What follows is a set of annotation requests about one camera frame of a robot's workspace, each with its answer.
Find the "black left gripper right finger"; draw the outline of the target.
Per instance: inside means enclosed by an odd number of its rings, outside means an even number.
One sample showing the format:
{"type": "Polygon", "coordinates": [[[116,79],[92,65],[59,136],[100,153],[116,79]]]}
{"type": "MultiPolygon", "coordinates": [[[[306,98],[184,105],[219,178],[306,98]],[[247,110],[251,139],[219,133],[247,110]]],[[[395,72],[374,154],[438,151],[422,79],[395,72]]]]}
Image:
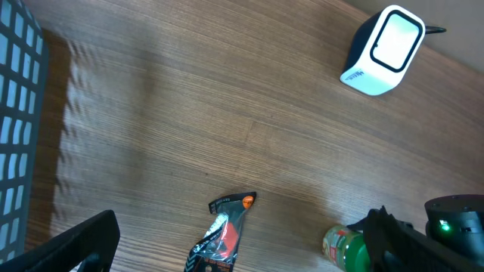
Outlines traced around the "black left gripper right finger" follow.
{"type": "Polygon", "coordinates": [[[477,262],[424,236],[384,207],[348,228],[363,234],[370,272],[483,272],[477,262]]]}

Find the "red black snack pouch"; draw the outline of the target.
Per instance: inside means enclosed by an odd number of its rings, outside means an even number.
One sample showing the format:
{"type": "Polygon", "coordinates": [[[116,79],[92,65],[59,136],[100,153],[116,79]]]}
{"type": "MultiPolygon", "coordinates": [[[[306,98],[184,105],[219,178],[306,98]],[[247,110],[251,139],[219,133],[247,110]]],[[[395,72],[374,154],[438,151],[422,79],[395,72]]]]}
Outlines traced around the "red black snack pouch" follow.
{"type": "Polygon", "coordinates": [[[222,196],[209,204],[216,219],[203,239],[190,250],[184,272],[232,272],[247,211],[256,200],[255,191],[222,196]]]}

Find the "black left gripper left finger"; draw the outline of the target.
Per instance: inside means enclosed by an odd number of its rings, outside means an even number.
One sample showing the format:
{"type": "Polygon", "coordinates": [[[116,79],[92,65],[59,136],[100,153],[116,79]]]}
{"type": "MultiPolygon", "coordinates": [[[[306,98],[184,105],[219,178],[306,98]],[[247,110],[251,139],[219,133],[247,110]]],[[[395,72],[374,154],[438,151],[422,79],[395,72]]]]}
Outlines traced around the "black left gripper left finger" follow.
{"type": "Polygon", "coordinates": [[[1,265],[10,272],[109,271],[119,243],[114,211],[105,210],[1,265]]]}

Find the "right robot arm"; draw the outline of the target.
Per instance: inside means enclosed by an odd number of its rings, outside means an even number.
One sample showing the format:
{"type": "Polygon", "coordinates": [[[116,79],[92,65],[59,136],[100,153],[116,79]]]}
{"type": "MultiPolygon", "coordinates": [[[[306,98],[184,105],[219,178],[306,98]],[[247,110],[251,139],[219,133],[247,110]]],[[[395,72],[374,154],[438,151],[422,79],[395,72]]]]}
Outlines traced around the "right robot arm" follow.
{"type": "Polygon", "coordinates": [[[424,207],[426,235],[483,266],[483,195],[442,196],[424,207]]]}

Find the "green lid jar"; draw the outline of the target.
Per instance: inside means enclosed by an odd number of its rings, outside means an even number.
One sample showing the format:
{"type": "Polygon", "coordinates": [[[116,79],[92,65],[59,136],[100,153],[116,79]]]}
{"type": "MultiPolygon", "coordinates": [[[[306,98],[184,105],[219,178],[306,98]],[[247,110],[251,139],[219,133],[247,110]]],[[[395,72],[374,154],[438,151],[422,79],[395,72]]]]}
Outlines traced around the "green lid jar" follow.
{"type": "Polygon", "coordinates": [[[322,251],[341,271],[371,271],[363,234],[344,225],[335,225],[326,232],[322,251]]]}

